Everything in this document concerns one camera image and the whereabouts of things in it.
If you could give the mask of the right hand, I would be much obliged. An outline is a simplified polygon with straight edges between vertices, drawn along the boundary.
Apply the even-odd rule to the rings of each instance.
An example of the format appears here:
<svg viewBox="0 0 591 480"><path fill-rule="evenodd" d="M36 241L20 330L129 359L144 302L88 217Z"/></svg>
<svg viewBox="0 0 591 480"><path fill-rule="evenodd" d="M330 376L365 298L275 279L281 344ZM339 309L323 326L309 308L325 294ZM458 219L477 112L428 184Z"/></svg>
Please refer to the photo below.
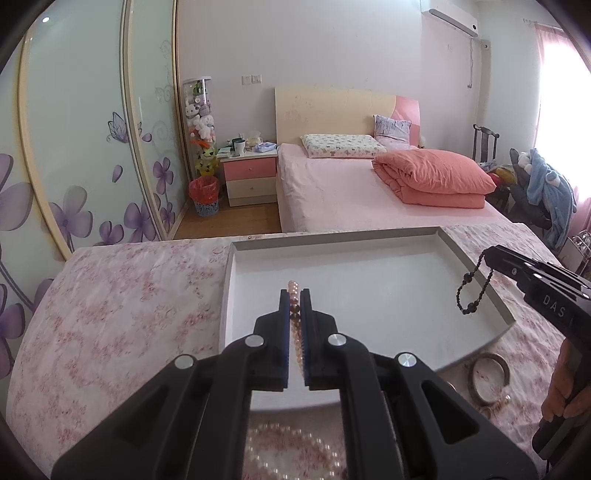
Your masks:
<svg viewBox="0 0 591 480"><path fill-rule="evenodd" d="M582 390L572 401L567 402L574 386L574 377L568 369L570 358L571 343L565 339L560 348L547 396L541 406L542 417L545 421L551 422L555 417L569 419L590 414L589 386Z"/></svg>

